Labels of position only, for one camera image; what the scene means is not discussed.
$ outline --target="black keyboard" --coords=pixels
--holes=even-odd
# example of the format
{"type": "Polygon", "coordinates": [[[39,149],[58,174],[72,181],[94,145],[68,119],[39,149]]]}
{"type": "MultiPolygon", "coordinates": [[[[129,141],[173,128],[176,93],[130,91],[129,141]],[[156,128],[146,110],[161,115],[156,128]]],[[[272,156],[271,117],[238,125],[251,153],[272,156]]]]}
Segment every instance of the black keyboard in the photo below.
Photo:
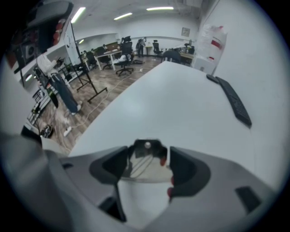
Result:
{"type": "Polygon", "coordinates": [[[227,96],[227,98],[232,106],[232,109],[234,110],[236,118],[241,120],[243,123],[245,123],[249,127],[251,127],[251,125],[252,125],[251,119],[250,119],[241,99],[239,98],[237,93],[234,91],[232,86],[229,84],[229,82],[227,82],[219,77],[216,77],[216,79],[218,79],[223,91],[225,92],[225,94],[226,94],[226,96],[227,96]]]}

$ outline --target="white ceiling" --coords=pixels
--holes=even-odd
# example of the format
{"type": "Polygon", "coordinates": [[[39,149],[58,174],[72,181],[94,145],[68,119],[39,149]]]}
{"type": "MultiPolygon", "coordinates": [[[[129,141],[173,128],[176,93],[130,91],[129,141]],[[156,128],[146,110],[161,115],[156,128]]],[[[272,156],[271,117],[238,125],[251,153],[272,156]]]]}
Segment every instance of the white ceiling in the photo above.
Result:
{"type": "Polygon", "coordinates": [[[71,17],[80,7],[86,10],[74,23],[74,28],[91,27],[104,22],[113,22],[115,17],[126,13],[133,13],[132,18],[145,14],[179,14],[199,18],[200,7],[203,0],[70,0],[74,3],[71,17]],[[173,6],[174,10],[147,11],[147,8],[158,6],[173,6]]]}

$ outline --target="wooden floor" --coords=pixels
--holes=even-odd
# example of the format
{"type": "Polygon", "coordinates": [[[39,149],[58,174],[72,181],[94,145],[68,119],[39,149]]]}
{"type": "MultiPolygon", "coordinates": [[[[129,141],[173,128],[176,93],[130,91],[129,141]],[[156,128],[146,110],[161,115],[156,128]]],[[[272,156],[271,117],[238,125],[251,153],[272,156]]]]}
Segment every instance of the wooden floor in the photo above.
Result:
{"type": "Polygon", "coordinates": [[[121,77],[118,77],[115,74],[113,69],[105,69],[100,71],[98,68],[89,72],[90,78],[94,83],[97,91],[102,90],[107,87],[108,91],[111,91],[119,81],[128,77],[122,81],[118,87],[112,90],[101,104],[100,102],[107,96],[107,92],[102,92],[100,95],[92,99],[91,104],[87,102],[95,93],[90,84],[85,85],[78,92],[76,89],[81,86],[78,79],[72,81],[71,92],[74,95],[74,98],[77,102],[82,101],[81,110],[74,116],[72,116],[66,106],[64,105],[61,98],[58,97],[59,107],[55,108],[52,102],[50,102],[44,109],[40,119],[38,120],[38,125],[40,129],[43,129],[47,124],[51,125],[54,129],[54,134],[51,139],[56,141],[63,148],[65,154],[69,154],[70,150],[76,144],[78,138],[83,134],[83,132],[89,127],[89,125],[95,120],[95,118],[124,90],[126,90],[131,84],[137,81],[145,73],[150,71],[152,68],[157,66],[160,63],[160,58],[155,57],[144,57],[144,58],[135,58],[138,60],[144,61],[142,65],[130,65],[130,68],[134,68],[134,72],[129,74],[122,74],[121,77]],[[68,134],[67,137],[63,136],[64,131],[69,126],[78,126],[73,128],[72,131],[68,134]]]}

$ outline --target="black stand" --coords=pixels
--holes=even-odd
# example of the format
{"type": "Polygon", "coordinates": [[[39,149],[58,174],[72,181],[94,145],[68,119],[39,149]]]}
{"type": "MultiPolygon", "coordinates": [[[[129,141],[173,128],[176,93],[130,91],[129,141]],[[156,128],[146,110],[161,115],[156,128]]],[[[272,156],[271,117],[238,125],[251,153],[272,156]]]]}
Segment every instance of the black stand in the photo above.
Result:
{"type": "Polygon", "coordinates": [[[100,92],[98,92],[98,91],[96,90],[96,88],[95,88],[95,86],[94,86],[94,84],[93,84],[93,82],[92,82],[92,80],[91,80],[91,78],[90,78],[90,76],[89,76],[89,74],[88,74],[87,67],[86,67],[86,65],[84,64],[84,62],[82,61],[82,57],[81,57],[80,51],[79,51],[79,49],[78,49],[78,46],[77,46],[77,43],[76,43],[76,39],[75,39],[75,37],[74,37],[73,25],[72,25],[72,24],[71,24],[71,27],[72,27],[73,40],[74,40],[74,42],[75,42],[75,44],[76,44],[76,48],[77,48],[78,58],[80,59],[80,61],[81,61],[81,65],[82,65],[82,68],[83,68],[83,70],[84,70],[84,72],[85,72],[85,74],[86,74],[86,76],[87,76],[87,78],[88,78],[88,80],[84,80],[84,79],[83,79],[83,81],[85,81],[85,83],[83,84],[81,78],[78,76],[78,74],[77,74],[77,72],[76,72],[74,66],[72,65],[74,71],[75,71],[76,74],[77,74],[78,79],[80,80],[80,82],[81,82],[81,84],[82,84],[82,86],[80,86],[80,87],[77,89],[77,91],[78,91],[79,89],[81,89],[82,87],[84,87],[86,84],[90,84],[90,85],[92,86],[92,88],[94,89],[95,93],[96,93],[94,96],[92,96],[92,97],[87,101],[88,103],[91,103],[91,100],[92,100],[93,98],[95,98],[96,96],[98,96],[98,95],[99,95],[101,92],[103,92],[103,91],[107,91],[107,92],[108,92],[108,89],[107,89],[107,88],[104,88],[104,89],[102,89],[100,92]]]}

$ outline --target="ceiling light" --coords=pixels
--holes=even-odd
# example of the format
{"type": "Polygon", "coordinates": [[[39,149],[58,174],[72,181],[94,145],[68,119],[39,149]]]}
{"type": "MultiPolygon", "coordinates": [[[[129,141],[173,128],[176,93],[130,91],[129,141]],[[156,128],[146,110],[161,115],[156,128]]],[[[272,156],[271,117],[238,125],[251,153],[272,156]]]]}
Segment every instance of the ceiling light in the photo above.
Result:
{"type": "Polygon", "coordinates": [[[32,77],[32,74],[28,74],[28,75],[26,76],[25,81],[26,81],[26,82],[29,81],[31,77],[32,77]]]}
{"type": "Polygon", "coordinates": [[[117,17],[117,18],[114,18],[114,20],[118,20],[118,19],[124,18],[124,17],[126,17],[126,16],[131,15],[131,14],[132,14],[132,13],[127,13],[127,14],[121,15],[121,16],[119,16],[119,17],[117,17]]]}
{"type": "Polygon", "coordinates": [[[162,6],[162,7],[147,8],[146,10],[174,10],[174,8],[172,6],[162,6]]]}
{"type": "Polygon", "coordinates": [[[76,12],[76,14],[74,15],[74,17],[72,18],[72,24],[76,22],[76,20],[78,19],[78,17],[81,15],[81,13],[85,10],[85,7],[81,7],[80,9],[78,9],[78,11],[76,12]]]}

